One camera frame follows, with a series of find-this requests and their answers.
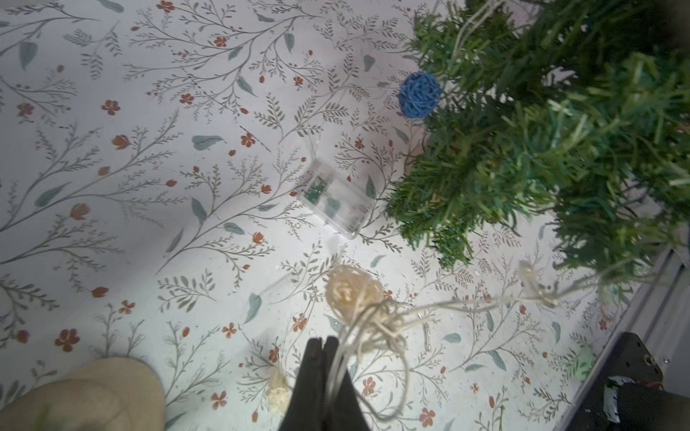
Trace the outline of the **green christmas tree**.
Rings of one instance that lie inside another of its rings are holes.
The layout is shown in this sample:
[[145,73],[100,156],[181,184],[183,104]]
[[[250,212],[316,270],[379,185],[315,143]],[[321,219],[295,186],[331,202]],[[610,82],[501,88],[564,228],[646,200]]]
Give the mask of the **green christmas tree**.
[[127,357],[98,359],[1,410],[3,430],[163,430],[165,420],[158,375]]
[[415,18],[411,50],[442,95],[386,212],[446,269],[486,224],[548,213],[558,269],[642,281],[689,220],[688,2],[534,7],[525,24],[502,1]]

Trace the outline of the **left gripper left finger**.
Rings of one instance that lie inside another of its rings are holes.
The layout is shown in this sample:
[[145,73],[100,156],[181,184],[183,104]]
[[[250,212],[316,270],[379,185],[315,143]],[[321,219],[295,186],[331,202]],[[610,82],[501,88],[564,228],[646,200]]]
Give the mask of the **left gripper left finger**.
[[325,363],[323,341],[309,339],[298,370],[289,407],[279,431],[318,431],[323,427]]

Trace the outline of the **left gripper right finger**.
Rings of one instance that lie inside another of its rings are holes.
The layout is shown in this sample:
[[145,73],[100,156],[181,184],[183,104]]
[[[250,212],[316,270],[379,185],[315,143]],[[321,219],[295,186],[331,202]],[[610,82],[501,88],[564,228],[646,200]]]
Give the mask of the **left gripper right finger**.
[[[328,337],[323,345],[323,377],[328,377],[332,369],[339,341],[335,337]],[[326,402],[326,391],[323,393],[323,430],[330,431],[369,431],[369,426],[362,414],[357,393],[346,372],[341,382],[339,393],[331,404]]]

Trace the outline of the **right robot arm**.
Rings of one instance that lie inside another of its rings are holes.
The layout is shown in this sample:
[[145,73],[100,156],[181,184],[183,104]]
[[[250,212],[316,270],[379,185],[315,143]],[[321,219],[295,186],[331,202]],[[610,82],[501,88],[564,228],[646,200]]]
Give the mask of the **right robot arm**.
[[564,430],[688,430],[689,399],[666,390],[643,341],[621,334],[596,366]]

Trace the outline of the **blue rattan ball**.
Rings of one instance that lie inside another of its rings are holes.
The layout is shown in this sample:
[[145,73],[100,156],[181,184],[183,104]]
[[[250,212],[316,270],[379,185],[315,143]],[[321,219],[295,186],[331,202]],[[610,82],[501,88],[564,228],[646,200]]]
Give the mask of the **blue rattan ball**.
[[438,107],[441,95],[441,86],[434,75],[422,71],[415,72],[400,86],[400,113],[408,119],[425,119]]

